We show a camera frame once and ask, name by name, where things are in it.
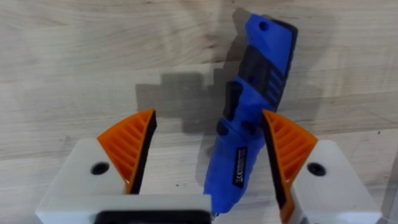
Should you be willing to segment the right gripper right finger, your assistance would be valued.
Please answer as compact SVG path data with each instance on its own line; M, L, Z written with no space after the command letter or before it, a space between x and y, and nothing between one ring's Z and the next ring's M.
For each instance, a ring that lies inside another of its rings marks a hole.
M336 142L263 110L282 223L377 223L382 213Z

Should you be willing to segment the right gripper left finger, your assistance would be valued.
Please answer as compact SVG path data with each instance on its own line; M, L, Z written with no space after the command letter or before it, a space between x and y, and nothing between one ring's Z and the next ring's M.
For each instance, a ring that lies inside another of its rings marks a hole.
M36 209L45 215L57 200L89 195L138 194L157 128L151 108L128 116L96 138L77 142Z

